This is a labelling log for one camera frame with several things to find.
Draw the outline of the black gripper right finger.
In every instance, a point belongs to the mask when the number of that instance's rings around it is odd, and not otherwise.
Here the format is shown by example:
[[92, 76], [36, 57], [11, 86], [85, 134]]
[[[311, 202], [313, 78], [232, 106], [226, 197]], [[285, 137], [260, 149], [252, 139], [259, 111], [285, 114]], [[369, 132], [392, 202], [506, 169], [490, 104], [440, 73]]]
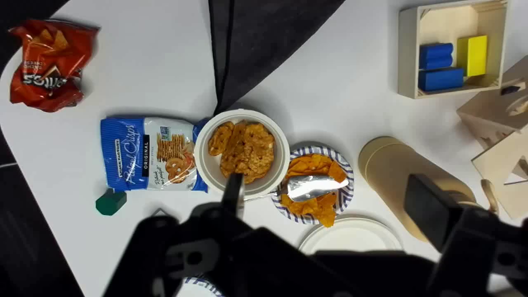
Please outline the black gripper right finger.
[[440, 253], [427, 297], [491, 297], [491, 274], [528, 296], [528, 230], [440, 190], [425, 175], [407, 179], [404, 210]]

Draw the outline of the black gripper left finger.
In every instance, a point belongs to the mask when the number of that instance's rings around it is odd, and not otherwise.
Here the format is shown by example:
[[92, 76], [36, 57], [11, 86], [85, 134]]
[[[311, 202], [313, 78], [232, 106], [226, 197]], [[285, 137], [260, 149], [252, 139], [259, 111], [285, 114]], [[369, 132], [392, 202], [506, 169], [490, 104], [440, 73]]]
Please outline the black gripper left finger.
[[221, 294], [234, 293], [229, 241], [235, 236], [242, 177], [231, 175], [219, 203], [198, 205], [184, 223], [173, 217], [140, 222], [103, 291], [103, 297], [174, 297], [198, 278]]

